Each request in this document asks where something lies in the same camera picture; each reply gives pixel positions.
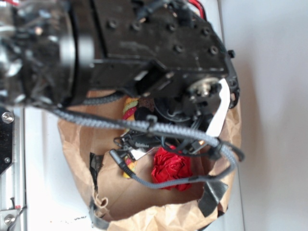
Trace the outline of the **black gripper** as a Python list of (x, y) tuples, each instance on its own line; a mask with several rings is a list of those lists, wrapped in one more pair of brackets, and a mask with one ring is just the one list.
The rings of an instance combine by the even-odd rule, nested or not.
[(232, 53), (186, 0), (72, 0), (76, 46), (70, 105), (152, 98), (115, 143), (133, 158), (164, 147), (219, 155), (226, 113), (239, 99)]

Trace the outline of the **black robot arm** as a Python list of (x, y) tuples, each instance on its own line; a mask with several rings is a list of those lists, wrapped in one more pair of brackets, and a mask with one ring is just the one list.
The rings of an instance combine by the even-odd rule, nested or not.
[(124, 150), (193, 156), (218, 140), (239, 84), (189, 0), (22, 0), (0, 9), (0, 102), (128, 128)]

